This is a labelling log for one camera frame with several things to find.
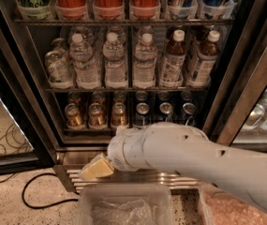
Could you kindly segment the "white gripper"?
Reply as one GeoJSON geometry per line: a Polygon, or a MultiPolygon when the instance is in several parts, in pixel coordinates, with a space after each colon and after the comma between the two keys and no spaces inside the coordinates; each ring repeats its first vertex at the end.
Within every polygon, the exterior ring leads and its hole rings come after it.
{"type": "Polygon", "coordinates": [[[104,154],[97,155],[80,171],[80,178],[94,180],[109,176],[114,173],[114,168],[120,172],[137,171],[139,168],[132,161],[140,150],[139,138],[140,133],[136,128],[117,128],[107,148],[108,158],[104,154]]]}

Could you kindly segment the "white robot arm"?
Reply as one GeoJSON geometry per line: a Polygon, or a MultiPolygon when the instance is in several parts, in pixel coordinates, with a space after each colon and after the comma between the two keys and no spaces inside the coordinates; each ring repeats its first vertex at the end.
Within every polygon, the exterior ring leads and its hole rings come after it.
{"type": "Polygon", "coordinates": [[[79,177],[88,181],[140,169],[199,179],[267,214],[267,154],[211,142],[196,127],[168,122],[119,127],[107,153],[95,156],[79,177]]]}

